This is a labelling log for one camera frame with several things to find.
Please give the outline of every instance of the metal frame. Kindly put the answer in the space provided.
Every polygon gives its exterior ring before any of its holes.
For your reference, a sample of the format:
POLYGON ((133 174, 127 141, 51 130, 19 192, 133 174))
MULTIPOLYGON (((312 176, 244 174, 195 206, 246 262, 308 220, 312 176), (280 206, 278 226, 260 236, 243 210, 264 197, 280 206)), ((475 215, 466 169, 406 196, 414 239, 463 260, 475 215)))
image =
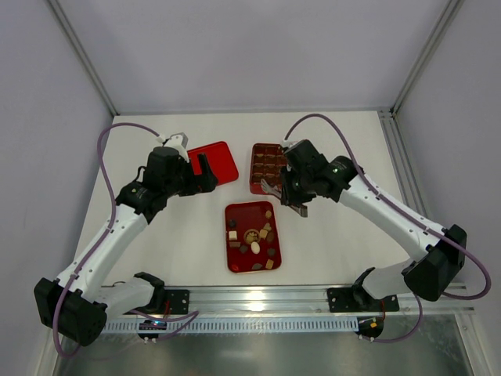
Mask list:
POLYGON ((437 20, 437 23, 431 31, 430 36, 424 43, 416 62, 413 64, 404 85, 400 89, 400 93, 397 95, 395 104, 391 108, 392 114, 397 114, 402 108, 402 104, 405 102, 405 99, 413 89, 421 73, 423 73, 424 68, 426 68, 431 57, 434 55, 434 52, 437 50, 437 47, 444 38, 445 32, 449 29, 449 26, 454 18, 456 18, 456 14, 459 12, 463 3, 464 0, 449 0, 445 6, 442 14, 437 20))
POLYGON ((106 91, 106 88, 104 87, 101 78, 99 78, 99 75, 97 74, 94 65, 88 58, 87 52, 85 51, 83 45, 80 42, 80 39, 78 38, 73 27, 71 26, 71 22, 68 20, 68 17, 64 12, 63 7, 60 5, 59 0, 45 0, 45 3, 52 11, 54 18, 56 19, 56 22, 63 31, 64 35, 67 37, 68 42, 70 43, 71 48, 74 50, 76 57, 80 61, 91 83, 94 85, 96 91, 103 100, 104 105, 108 108, 108 111, 110 112, 111 116, 117 116, 118 115, 117 108, 113 105, 113 101, 108 95, 108 92, 106 91))
POLYGON ((48 374, 53 374, 56 369, 56 363, 58 359, 56 348, 54 347, 54 342, 52 340, 52 330, 44 327, 45 331, 45 342, 41 349, 41 355, 38 361, 38 365, 34 370, 36 376, 47 376, 48 374))
POLYGON ((389 110, 380 111, 378 114, 404 204, 430 218, 430 211, 421 195, 415 169, 411 165, 411 159, 395 116, 389 110))
POLYGON ((490 361, 495 354, 485 348, 487 338, 484 339, 485 334, 482 334, 479 316, 456 315, 456 322, 474 374, 499 374, 490 361))
MULTIPOLYGON (((200 313, 183 333, 242 334, 357 331, 358 316, 379 316, 380 312, 331 313, 327 289, 347 286, 185 286, 174 289, 189 290, 189 311, 200 313)), ((466 288, 462 284, 452 284, 447 292, 465 294, 466 288)), ((398 301, 400 311, 387 312, 387 316, 419 314, 413 294, 401 294, 398 301)), ((424 315, 474 313, 471 302, 447 297, 442 297, 437 302, 422 301, 422 304, 424 315)), ((107 323, 103 333, 151 333, 139 330, 139 324, 144 320, 136 315, 123 315, 107 323)), ((176 328, 168 327, 166 332, 176 328)))

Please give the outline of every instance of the red tray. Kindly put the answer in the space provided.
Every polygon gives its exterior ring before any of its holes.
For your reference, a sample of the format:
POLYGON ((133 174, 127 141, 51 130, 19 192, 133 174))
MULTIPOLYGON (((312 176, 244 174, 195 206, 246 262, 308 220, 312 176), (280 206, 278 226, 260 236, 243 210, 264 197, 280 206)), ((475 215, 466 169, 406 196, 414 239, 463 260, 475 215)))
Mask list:
POLYGON ((271 186, 278 186, 281 190, 280 169, 286 165, 287 159, 283 156, 278 143, 254 144, 250 160, 250 192, 266 194, 261 188, 261 179, 266 180, 271 186))
POLYGON ((226 239, 226 258, 228 268, 234 273, 249 273, 265 270, 278 269, 282 264, 282 255, 280 254, 279 236, 275 222, 275 212, 273 205, 267 201, 246 202, 242 204, 231 204, 225 209, 225 239, 226 239), (267 211, 272 213, 272 217, 267 219, 267 211), (235 227, 231 227, 231 221, 235 221, 235 227), (256 255, 251 250, 244 235, 248 230, 254 229, 258 232, 269 223, 272 227, 270 233, 274 234, 271 241, 268 239, 259 239, 260 252, 256 255), (229 231, 236 231, 237 239, 229 240, 229 231), (247 251, 242 253, 240 247, 230 247, 230 241, 239 241, 241 245, 247 246, 247 251), (272 266, 266 268, 267 262, 271 260, 272 266), (253 266, 260 264, 260 269, 253 269, 253 266))
POLYGON ((188 157, 193 165, 195 175, 199 175, 202 171, 198 163, 198 154, 204 153, 207 156, 212 172, 218 178, 218 185, 233 182, 238 179, 238 170, 236 169, 235 161, 229 151, 228 144, 224 141, 211 143, 197 147, 188 151, 188 157))

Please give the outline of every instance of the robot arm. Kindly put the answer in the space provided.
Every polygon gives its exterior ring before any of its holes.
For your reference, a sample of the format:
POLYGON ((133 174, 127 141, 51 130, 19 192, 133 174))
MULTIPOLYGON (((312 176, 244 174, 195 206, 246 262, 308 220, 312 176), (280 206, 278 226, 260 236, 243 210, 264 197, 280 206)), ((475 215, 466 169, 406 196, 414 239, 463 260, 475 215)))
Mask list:
POLYGON ((462 246, 466 233, 454 225, 445 229, 425 219, 391 195, 384 192, 369 176, 365 178, 379 193, 368 189, 353 163, 339 156, 328 162, 308 140, 284 145, 287 167, 280 172, 282 191, 265 182, 264 190, 279 197, 302 216, 308 212, 304 203, 316 196, 330 198, 357 211, 396 240, 409 254, 409 260, 383 269, 366 270, 354 283, 355 300, 363 306, 369 298, 382 299, 403 292, 413 292, 429 301, 436 301, 464 264, 464 255, 426 230, 443 233, 462 246), (426 225, 422 230, 402 217, 380 199, 385 196, 398 208, 426 225))
MULTIPOLYGON (((198 155, 202 174, 194 174, 186 153, 187 141, 184 134, 178 134, 171 136, 163 146, 155 147, 148 157, 142 182, 136 178, 118 194, 112 230, 82 266, 60 311, 59 332, 79 345, 94 342, 106 320, 138 307, 145 313, 156 312, 163 304, 164 282, 147 273, 137 273, 129 282, 116 287, 102 289, 101 285, 127 246, 166 207, 168 198, 211 192, 218 184, 203 154, 198 155)), ((108 228, 110 219, 90 245, 54 281, 42 278, 38 282, 34 294, 44 325, 52 327, 63 287, 74 277, 75 267, 108 228)))

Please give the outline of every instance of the purple cable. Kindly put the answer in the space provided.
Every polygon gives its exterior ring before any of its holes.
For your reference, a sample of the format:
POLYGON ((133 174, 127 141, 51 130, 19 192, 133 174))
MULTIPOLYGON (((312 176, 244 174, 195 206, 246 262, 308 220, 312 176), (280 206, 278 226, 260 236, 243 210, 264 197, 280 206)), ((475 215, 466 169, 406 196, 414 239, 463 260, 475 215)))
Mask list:
MULTIPOLYGON (((292 131, 295 130, 295 128, 300 123, 302 123, 303 121, 305 121, 305 120, 307 120, 309 118, 321 118, 324 121, 326 121, 334 129, 334 131, 336 131, 337 135, 340 137, 341 141, 343 142, 344 147, 346 148, 346 151, 348 152, 348 155, 350 156, 351 161, 353 162, 353 165, 355 166, 355 170, 359 174, 359 176, 362 179, 362 181, 366 184, 367 188, 369 188, 374 194, 378 195, 378 197, 384 203, 386 203, 390 208, 392 208, 393 210, 395 210, 397 213, 399 213, 405 219, 407 219, 408 221, 410 221, 414 225, 418 226, 423 231, 426 230, 431 235, 437 237, 440 240, 443 240, 445 243, 447 243, 449 245, 452 245, 455 249, 457 249, 458 251, 462 252, 471 261, 473 261, 473 263, 476 266, 478 266, 478 268, 480 269, 480 271, 482 271, 482 274, 484 274, 485 286, 484 286, 484 289, 481 292, 479 292, 477 294, 474 294, 474 295, 454 295, 454 294, 450 294, 448 292, 443 292, 442 294, 444 296, 447 296, 449 298, 459 299, 459 300, 475 300, 475 299, 482 298, 482 297, 484 297, 484 296, 486 296, 488 294, 488 292, 489 292, 489 290, 491 289, 491 286, 492 286, 491 276, 489 275, 488 270, 485 268, 485 266, 480 262, 480 260, 478 258, 476 258, 473 254, 471 254, 466 248, 464 248, 464 247, 460 246, 459 244, 453 242, 449 238, 445 237, 442 233, 439 233, 439 232, 434 231, 432 229, 428 229, 426 225, 424 225, 423 223, 421 223, 417 219, 413 218, 411 215, 407 214, 405 211, 403 211, 401 208, 399 208, 396 204, 394 204, 393 202, 391 202, 390 200, 388 200, 384 195, 380 194, 379 191, 376 189, 376 187, 374 187, 370 183, 370 181, 365 177, 362 169, 359 166, 359 163, 357 162, 357 160, 355 158, 355 155, 353 154, 353 151, 351 150, 350 145, 348 144, 348 141, 344 137, 344 135, 341 132, 341 130, 326 115, 323 115, 323 114, 308 114, 308 115, 305 115, 304 117, 302 117, 301 119, 299 119, 298 121, 296 121, 292 127, 290 127, 289 132, 287 132, 287 134, 285 136, 285 140, 287 140, 289 138, 289 136, 292 133, 292 131)), ((417 330, 417 328, 420 325, 421 318, 423 317, 423 308, 422 308, 420 300, 419 300, 419 298, 417 296, 416 296, 416 300, 418 301, 418 306, 420 307, 420 315, 419 315, 419 318, 417 320, 416 326, 408 334, 406 334, 403 337, 395 338, 394 340, 378 340, 378 342, 385 341, 384 343, 391 343, 391 342, 401 341, 402 339, 408 338, 410 335, 412 335, 417 330)))
MULTIPOLYGON (((169 339, 169 338, 172 338, 172 337, 178 335, 179 332, 182 331, 183 329, 185 329, 188 325, 190 325, 192 323, 192 321, 195 320, 196 317, 199 314, 198 311, 193 311, 193 312, 190 312, 190 313, 188 313, 187 315, 185 315, 183 317, 178 317, 178 318, 175 318, 175 319, 159 319, 157 317, 146 315, 145 313, 136 311, 135 309, 132 310, 131 313, 143 316, 146 319, 155 320, 155 321, 162 321, 162 322, 165 322, 165 323, 171 323, 171 322, 174 322, 174 321, 181 321, 181 320, 187 319, 188 317, 191 317, 188 321, 186 321, 183 325, 181 325, 180 327, 178 327, 175 331, 172 331, 171 333, 168 333, 168 334, 166 334, 166 335, 164 335, 162 337, 159 337, 157 339, 157 342, 165 341, 166 339, 169 339)), ((114 358, 115 356, 120 355, 120 354, 124 353, 125 351, 129 350, 132 346, 138 345, 140 343, 144 343, 144 342, 140 342, 140 341, 133 342, 130 345, 125 346, 123 349, 117 351, 116 353, 114 353, 113 355, 110 355, 110 356, 105 356, 103 358, 94 358, 94 357, 86 356, 85 359, 86 360, 92 360, 92 361, 95 361, 95 362, 102 362, 102 361, 110 360, 110 359, 114 358)))
POLYGON ((99 159, 99 167, 101 168, 101 172, 103 173, 104 182, 106 183, 106 188, 108 189, 108 193, 110 194, 110 199, 111 199, 110 224, 104 230, 103 234, 101 234, 101 236, 96 241, 96 243, 91 247, 91 249, 88 250, 88 252, 87 252, 87 254, 85 254, 84 258, 75 267, 74 273, 71 275, 70 279, 66 283, 66 286, 64 286, 63 292, 61 293, 61 296, 59 297, 59 299, 57 301, 56 309, 54 310, 54 317, 52 319, 52 338, 54 339, 54 346, 56 347, 56 351, 59 353, 59 356, 61 356, 63 358, 71 358, 80 349, 80 346, 78 346, 72 353, 66 353, 63 351, 63 348, 61 347, 61 343, 59 342, 59 335, 58 335, 59 314, 61 312, 61 307, 63 306, 64 299, 66 298, 66 295, 67 295, 68 291, 70 290, 72 283, 77 278, 78 273, 80 273, 84 264, 91 258, 92 254, 101 245, 101 243, 104 241, 104 239, 106 238, 108 233, 110 233, 111 229, 113 228, 113 224, 115 223, 115 217, 117 215, 117 204, 115 203, 115 196, 113 193, 113 187, 111 186, 110 178, 108 177, 108 174, 106 173, 106 168, 104 166, 103 138, 111 129, 116 128, 116 127, 123 127, 123 126, 144 129, 145 131, 153 133, 156 137, 159 136, 158 132, 155 132, 151 128, 146 127, 145 125, 136 124, 136 123, 116 123, 116 124, 110 125, 109 127, 105 128, 101 132, 101 134, 99 135, 99 138, 97 139, 97 155, 98 155, 98 159, 99 159))

